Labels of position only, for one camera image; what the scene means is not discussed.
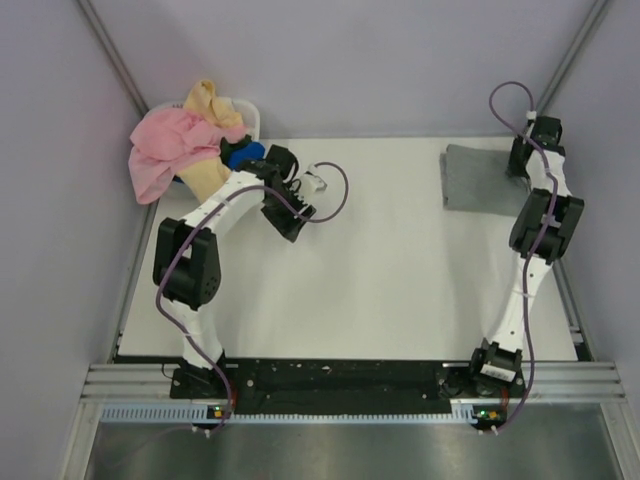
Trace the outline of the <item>grey t shirt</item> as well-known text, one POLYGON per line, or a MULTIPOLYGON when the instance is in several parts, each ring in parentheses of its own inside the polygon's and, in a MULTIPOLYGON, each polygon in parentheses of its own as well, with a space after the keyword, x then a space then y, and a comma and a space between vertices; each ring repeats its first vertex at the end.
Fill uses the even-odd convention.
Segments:
POLYGON ((507 174, 508 160, 507 151, 449 144, 439 159, 444 208, 517 217, 529 186, 507 174))

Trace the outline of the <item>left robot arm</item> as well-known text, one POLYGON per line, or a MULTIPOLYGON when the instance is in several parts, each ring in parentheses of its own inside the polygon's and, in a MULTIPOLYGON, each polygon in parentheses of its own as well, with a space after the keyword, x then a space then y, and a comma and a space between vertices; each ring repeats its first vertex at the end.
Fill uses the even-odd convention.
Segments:
POLYGON ((294 242, 303 219, 316 213, 311 198, 327 188, 314 167, 292 178, 297 167, 296 157, 275 145, 264 159, 239 161, 198 208, 159 225, 152 271, 157 307, 183 334, 182 357, 196 368, 191 381, 205 396, 220 394, 227 382, 225 370, 215 365, 224 354, 213 320, 222 282, 218 243, 256 207, 282 237, 294 242))

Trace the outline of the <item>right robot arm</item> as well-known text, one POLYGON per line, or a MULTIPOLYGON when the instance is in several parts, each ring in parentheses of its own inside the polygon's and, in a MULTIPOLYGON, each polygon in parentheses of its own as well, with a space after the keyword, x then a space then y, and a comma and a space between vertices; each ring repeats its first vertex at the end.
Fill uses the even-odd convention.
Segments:
POLYGON ((558 118, 529 111, 525 133, 512 145, 508 172, 527 180, 530 193, 509 236, 516 260, 506 304, 497 327, 473 352, 466 372, 469 388, 481 396, 522 381, 536 294, 554 262, 567 251, 584 211, 585 202, 567 185, 561 136, 558 118))

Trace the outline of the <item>blue t shirt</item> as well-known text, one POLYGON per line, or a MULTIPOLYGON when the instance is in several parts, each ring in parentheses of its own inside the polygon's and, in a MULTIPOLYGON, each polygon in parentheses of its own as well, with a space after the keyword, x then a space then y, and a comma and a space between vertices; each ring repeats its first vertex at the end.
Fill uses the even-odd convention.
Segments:
POLYGON ((231 170, 239 170, 240 166, 247 160, 262 160, 265 156, 265 147, 259 143, 254 142, 248 145, 242 150, 234 152, 231 159, 226 165, 231 170))

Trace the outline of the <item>cream yellow t shirt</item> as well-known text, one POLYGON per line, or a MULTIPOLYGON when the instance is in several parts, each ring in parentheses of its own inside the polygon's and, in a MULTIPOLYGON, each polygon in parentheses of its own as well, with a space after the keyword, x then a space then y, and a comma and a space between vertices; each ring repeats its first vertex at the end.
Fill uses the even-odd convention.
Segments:
POLYGON ((177 176, 204 203, 229 179, 230 169, 221 159, 221 143, 236 143, 246 134, 242 116, 216 93, 211 80, 201 80, 191 89, 183 109, 196 121, 187 141, 190 148, 185 166, 177 176))

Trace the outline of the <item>dark green t shirt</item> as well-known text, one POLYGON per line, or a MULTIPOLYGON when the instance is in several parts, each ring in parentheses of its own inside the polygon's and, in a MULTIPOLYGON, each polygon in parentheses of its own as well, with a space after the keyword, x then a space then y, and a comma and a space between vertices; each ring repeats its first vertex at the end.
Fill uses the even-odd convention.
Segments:
POLYGON ((250 135, 245 135, 243 138, 234 143, 230 143, 225 137, 223 137, 219 145, 221 161, 224 164, 227 164, 234 152, 246 148, 251 143, 252 137, 250 135))

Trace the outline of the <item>white laundry basket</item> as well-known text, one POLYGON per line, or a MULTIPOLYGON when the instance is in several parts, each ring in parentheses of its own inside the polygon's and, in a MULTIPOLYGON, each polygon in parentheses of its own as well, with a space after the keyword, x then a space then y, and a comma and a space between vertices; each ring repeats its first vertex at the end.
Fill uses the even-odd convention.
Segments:
MULTIPOLYGON (((252 102, 246 99, 221 97, 220 100, 241 115, 247 133, 251 136, 253 141, 259 142, 261 118, 257 107, 252 102)), ((156 105, 149 111, 149 114, 167 108, 181 108, 182 106, 182 101, 167 101, 156 105)), ((164 193, 163 197, 171 199, 192 199, 193 194, 178 177, 175 177, 172 180, 167 191, 164 193)))

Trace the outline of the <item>pink t shirt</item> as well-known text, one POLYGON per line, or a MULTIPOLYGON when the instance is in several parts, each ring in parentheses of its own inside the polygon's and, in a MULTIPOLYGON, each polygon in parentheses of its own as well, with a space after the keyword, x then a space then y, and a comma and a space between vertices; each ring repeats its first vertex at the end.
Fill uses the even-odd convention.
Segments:
POLYGON ((158 200, 185 166, 189 132, 196 121, 182 108, 147 114, 130 135, 129 173, 136 200, 147 205, 158 200))

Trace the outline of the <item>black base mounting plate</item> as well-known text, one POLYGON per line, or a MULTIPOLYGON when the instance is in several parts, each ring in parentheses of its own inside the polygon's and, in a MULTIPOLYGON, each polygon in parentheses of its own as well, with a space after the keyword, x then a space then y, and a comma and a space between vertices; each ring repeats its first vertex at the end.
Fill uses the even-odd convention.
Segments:
POLYGON ((447 413, 453 399, 516 399, 511 387, 472 380, 467 363, 225 358, 205 371, 180 361, 170 397, 231 402, 237 414, 401 415, 447 413))

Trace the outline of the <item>right aluminium corner post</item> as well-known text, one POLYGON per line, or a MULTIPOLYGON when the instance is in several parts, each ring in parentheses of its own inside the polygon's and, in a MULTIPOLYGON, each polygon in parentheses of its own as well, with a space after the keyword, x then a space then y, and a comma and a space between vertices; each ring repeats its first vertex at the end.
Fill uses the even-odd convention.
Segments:
POLYGON ((524 84, 527 110, 535 110, 538 116, 550 110, 612 5, 613 1, 592 1, 568 24, 553 16, 549 28, 541 22, 528 31, 526 69, 517 77, 524 84))

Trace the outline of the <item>aluminium corner post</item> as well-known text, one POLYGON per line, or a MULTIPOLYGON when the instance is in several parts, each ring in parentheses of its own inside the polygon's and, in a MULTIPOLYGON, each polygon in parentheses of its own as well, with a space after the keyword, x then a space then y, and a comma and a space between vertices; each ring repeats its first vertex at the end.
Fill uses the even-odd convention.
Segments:
POLYGON ((104 54, 107 64, 120 83, 127 100, 136 114, 142 118, 149 111, 148 104, 111 38, 94 2, 90 0, 75 0, 74 4, 104 54))
POLYGON ((553 16, 549 28, 541 22, 528 31, 526 69, 517 77, 524 84, 527 110, 535 110, 538 116, 550 110, 612 5, 613 1, 592 1, 568 24, 553 16))

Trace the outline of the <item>left aluminium corner post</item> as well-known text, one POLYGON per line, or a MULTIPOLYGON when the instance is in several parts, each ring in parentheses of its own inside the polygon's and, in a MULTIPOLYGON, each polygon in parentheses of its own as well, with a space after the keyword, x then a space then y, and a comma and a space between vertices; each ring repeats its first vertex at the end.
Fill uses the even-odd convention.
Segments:
POLYGON ((107 64, 120 83, 127 100, 136 114, 142 118, 149 111, 148 104, 111 38, 94 2, 90 0, 75 0, 74 4, 104 54, 107 64))

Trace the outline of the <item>aluminium front frame rail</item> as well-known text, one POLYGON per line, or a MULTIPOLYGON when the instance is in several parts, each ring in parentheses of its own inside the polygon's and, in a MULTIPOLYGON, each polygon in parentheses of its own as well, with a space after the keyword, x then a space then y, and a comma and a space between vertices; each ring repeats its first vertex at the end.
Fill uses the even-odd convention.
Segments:
POLYGON ((515 379, 479 380, 465 362, 237 359, 222 374, 177 364, 109 364, 89 368, 84 401, 195 401, 228 391, 256 397, 285 393, 408 393, 427 399, 498 397, 528 392, 533 401, 616 402, 625 392, 609 362, 524 364, 515 379))

